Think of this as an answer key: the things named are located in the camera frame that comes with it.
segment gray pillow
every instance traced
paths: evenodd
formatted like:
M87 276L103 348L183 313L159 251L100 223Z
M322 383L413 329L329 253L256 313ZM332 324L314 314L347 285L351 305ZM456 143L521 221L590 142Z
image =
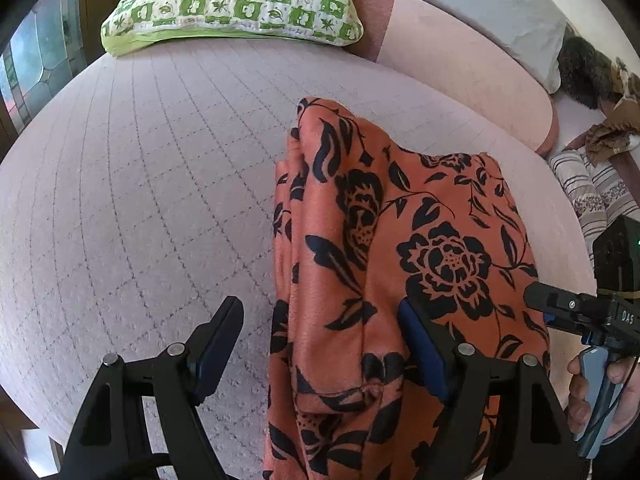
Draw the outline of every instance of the gray pillow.
M549 92L560 87L566 17L552 0L424 0L503 48Z

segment orange floral fabric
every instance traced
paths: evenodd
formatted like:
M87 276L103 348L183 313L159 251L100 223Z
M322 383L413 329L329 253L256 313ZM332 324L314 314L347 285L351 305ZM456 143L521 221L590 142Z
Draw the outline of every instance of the orange floral fabric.
M549 366L526 230L487 154L404 150L338 103L305 98L276 168L265 480L409 480L442 406L396 321L408 294L484 355ZM469 473L488 454L497 402Z

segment metal screw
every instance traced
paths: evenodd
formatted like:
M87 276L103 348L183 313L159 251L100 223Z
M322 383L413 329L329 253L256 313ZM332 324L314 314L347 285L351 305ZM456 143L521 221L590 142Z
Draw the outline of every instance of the metal screw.
M184 345L182 343L173 343L172 345L169 345L169 348L166 349L166 352L169 355L175 357L184 352Z
M538 365L538 358L535 355L524 354L523 357L522 357L522 361L527 366L534 367L534 366Z
M120 356L114 352L109 352L102 358L102 364L105 366L113 366L118 362Z
M462 355L473 355L476 353L476 348L469 343L460 343L458 345L458 352Z

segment green and white pillow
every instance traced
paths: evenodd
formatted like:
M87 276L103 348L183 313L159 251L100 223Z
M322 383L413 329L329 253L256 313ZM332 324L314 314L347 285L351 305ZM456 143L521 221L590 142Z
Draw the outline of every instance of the green and white pillow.
M362 33L351 0L121 0L101 29L113 56L169 38L267 34L344 46Z

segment gray handle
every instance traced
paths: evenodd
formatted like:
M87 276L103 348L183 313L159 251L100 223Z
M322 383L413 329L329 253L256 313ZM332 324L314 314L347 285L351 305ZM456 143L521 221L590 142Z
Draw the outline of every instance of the gray handle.
M580 352L580 374L587 379L589 391L585 400L591 406L591 418L585 429L574 435L574 440L578 442L578 455L583 458L593 459L596 457L602 445L602 441L609 429L616 410L612 410L600 428L594 428L583 440L585 432L592 424L596 423L609 407L616 401L622 384L611 384L607 377L607 366L609 365L609 350L603 347L591 347Z

